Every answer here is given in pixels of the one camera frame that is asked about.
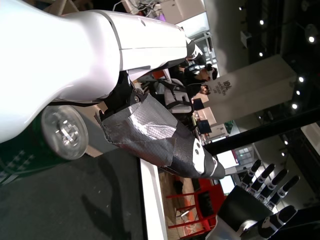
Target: gray duct tape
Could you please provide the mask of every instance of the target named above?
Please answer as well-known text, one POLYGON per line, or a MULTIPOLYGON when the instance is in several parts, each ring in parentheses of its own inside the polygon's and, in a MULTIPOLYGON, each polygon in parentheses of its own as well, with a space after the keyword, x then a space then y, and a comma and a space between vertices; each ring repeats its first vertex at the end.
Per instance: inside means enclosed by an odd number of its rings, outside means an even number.
POLYGON ((101 122, 105 138, 120 148, 159 167, 170 166, 177 119, 151 95, 101 122))

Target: robotic hand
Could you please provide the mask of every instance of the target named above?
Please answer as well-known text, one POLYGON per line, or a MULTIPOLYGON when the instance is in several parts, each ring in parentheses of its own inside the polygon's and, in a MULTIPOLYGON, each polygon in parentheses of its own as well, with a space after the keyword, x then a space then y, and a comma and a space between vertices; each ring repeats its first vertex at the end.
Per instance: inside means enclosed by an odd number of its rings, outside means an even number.
POLYGON ((132 89, 146 73, 202 58, 182 28, 104 10, 58 17, 3 0, 0 32, 0 143, 52 102, 104 101, 109 111, 96 119, 110 143, 182 177, 225 176, 187 128, 150 95, 132 89))
POLYGON ((260 164, 261 161, 257 160, 242 179, 240 186, 236 186, 225 199, 217 213, 217 225, 206 239, 266 240, 297 213, 297 210, 291 205, 276 214, 273 214, 272 211, 300 178, 294 176, 274 192, 288 173, 288 170, 283 169, 260 191, 262 184, 275 168, 274 164, 270 164, 250 185, 260 164))

